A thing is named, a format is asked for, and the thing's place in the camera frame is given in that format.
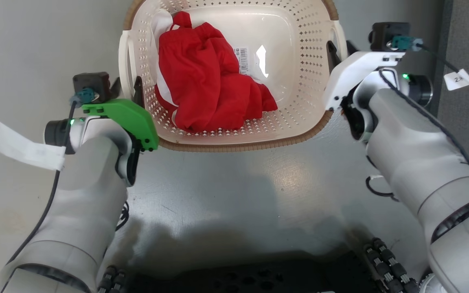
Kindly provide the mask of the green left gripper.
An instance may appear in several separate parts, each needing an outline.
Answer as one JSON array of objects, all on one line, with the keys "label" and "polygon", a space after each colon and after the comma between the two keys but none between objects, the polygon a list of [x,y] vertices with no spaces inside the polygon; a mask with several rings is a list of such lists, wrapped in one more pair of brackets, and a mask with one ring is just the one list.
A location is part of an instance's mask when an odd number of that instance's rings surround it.
[{"label": "green left gripper", "polygon": [[110,87],[110,99],[104,103],[82,105],[83,112],[89,116],[106,116],[124,130],[131,133],[142,143],[146,151],[154,151],[159,147],[159,136],[151,114],[145,110],[143,82],[137,76],[134,82],[133,101],[116,99],[122,91],[121,80],[117,77]]}]

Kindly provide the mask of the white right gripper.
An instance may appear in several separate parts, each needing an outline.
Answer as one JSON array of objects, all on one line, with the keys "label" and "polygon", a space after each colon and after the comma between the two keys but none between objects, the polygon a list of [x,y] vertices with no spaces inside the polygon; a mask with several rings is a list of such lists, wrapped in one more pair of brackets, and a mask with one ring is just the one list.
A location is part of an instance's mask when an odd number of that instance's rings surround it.
[{"label": "white right gripper", "polygon": [[393,72],[394,85],[400,89],[401,82],[393,68],[402,61],[405,52],[359,51],[349,39],[346,40],[346,47],[349,57],[341,61],[338,49],[333,41],[327,42],[327,60],[330,77],[323,94],[324,109],[326,111],[338,108],[341,102],[336,100],[336,98],[342,99],[369,74],[376,71],[377,68],[390,68]]}]

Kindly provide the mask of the cream perforated laundry basket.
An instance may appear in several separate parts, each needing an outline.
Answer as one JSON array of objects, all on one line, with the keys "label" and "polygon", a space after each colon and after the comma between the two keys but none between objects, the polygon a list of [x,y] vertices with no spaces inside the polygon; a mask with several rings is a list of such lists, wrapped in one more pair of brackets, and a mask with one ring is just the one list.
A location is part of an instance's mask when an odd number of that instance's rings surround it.
[{"label": "cream perforated laundry basket", "polygon": [[[232,47],[249,48],[250,76],[268,87],[278,109],[251,119],[236,131],[190,133],[171,124],[155,96],[150,68],[151,17],[160,9],[185,11],[194,26],[208,22]],[[126,98],[142,78],[145,109],[160,146],[188,152],[240,152],[300,143],[328,123],[323,93],[329,79],[327,42],[341,60],[346,38],[333,0],[133,0],[119,42],[119,76]]]}]

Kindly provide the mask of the white garment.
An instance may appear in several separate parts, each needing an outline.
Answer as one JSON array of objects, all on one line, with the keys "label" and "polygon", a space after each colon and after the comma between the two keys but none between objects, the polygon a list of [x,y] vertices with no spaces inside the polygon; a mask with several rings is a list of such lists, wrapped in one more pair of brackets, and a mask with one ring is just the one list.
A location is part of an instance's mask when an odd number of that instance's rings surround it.
[{"label": "white garment", "polygon": [[160,103],[169,105],[167,106],[168,111],[171,112],[169,117],[172,124],[175,124],[175,116],[178,106],[173,102],[171,92],[159,66],[159,39],[163,33],[173,29],[173,18],[168,11],[160,9],[151,17],[149,27],[151,29],[151,40],[149,43],[151,55],[149,58],[149,65],[153,71],[152,78],[158,86],[158,91],[162,99],[162,102]]}]

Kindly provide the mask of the red garment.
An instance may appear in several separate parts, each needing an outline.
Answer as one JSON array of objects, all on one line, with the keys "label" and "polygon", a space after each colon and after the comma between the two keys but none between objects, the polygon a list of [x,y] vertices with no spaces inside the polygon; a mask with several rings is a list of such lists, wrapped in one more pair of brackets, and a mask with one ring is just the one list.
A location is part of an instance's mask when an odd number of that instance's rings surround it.
[{"label": "red garment", "polygon": [[[238,130],[278,109],[266,85],[240,74],[223,33],[208,22],[193,26],[184,11],[171,16],[173,29],[159,39],[159,66],[178,106],[174,126],[187,132]],[[156,84],[155,95],[162,102]],[[160,105],[168,111],[168,104]]]}]

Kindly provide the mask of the barcode sticker label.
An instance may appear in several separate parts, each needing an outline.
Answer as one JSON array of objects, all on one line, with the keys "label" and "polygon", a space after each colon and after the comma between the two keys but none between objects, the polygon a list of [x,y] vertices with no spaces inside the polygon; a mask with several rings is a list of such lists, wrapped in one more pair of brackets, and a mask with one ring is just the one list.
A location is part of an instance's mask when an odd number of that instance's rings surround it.
[{"label": "barcode sticker label", "polygon": [[243,75],[250,74],[249,48],[247,46],[235,46],[233,52],[239,63],[239,72]]}]

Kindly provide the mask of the black roller wheel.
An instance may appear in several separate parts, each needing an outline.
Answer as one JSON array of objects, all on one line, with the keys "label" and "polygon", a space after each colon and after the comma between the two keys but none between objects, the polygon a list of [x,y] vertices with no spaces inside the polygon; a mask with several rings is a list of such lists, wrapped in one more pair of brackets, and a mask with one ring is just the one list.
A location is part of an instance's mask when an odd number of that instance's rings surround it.
[{"label": "black roller wheel", "polygon": [[404,266],[380,238],[372,238],[363,251],[386,289],[386,293],[419,293],[416,280],[410,278]]},{"label": "black roller wheel", "polygon": [[115,265],[106,267],[101,281],[97,286],[97,293],[127,293],[127,271]]}]

